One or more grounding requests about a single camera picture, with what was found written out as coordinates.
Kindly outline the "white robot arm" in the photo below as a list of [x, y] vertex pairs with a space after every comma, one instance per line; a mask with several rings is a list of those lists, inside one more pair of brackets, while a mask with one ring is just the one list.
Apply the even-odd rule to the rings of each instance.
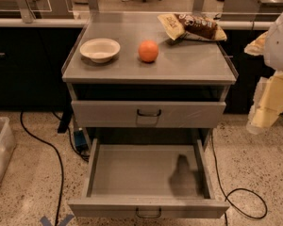
[[283, 113], [283, 12], [244, 52], [263, 56], [265, 65], [275, 70], [271, 77], [259, 79], [248, 114], [246, 129], [257, 135], [272, 127]]

